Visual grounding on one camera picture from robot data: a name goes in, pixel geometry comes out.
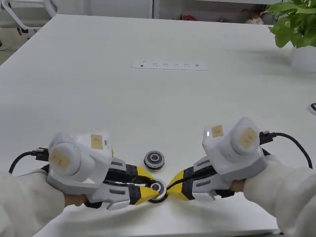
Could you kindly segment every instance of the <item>power strip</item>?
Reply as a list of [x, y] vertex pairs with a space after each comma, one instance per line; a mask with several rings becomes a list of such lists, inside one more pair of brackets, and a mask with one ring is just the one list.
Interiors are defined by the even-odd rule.
[[137, 69], [163, 69], [163, 70], [194, 70], [208, 71], [203, 63], [184, 63], [184, 62], [166, 62], [166, 61], [137, 61], [132, 65]]

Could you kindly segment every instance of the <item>shelf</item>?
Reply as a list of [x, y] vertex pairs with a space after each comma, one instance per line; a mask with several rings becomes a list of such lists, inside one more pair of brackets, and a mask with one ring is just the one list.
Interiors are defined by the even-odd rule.
[[248, 4], [264, 4], [264, 5], [272, 5], [280, 0], [195, 0], [195, 1], [221, 1], [221, 2], [233, 2], [233, 3], [248, 3]]

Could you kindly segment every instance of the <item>paper label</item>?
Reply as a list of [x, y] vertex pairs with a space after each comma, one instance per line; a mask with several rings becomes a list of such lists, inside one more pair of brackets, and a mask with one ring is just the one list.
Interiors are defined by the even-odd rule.
[[247, 128], [246, 131], [240, 136], [239, 143], [245, 149], [249, 149], [251, 144], [257, 140], [258, 134], [251, 128]]
[[223, 132], [222, 125], [218, 125], [218, 126], [212, 127], [212, 136], [213, 136], [213, 138], [221, 137], [223, 135], [224, 135], [224, 132]]
[[54, 164], [63, 172], [66, 172], [68, 166], [70, 165], [69, 159], [57, 149], [54, 149], [53, 152], [49, 154], [49, 162]]
[[102, 135], [91, 134], [91, 148], [103, 150]]

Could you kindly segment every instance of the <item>white pot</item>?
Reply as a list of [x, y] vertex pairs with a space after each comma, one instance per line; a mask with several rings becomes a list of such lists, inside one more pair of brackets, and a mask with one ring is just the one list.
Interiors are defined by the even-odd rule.
[[293, 48], [291, 66], [304, 73], [316, 73], [316, 47]]

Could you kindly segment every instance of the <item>red object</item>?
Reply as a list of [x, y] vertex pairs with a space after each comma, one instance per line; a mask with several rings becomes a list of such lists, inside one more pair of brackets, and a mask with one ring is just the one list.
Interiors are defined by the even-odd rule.
[[197, 21], [192, 15], [182, 15], [181, 20], [183, 21]]

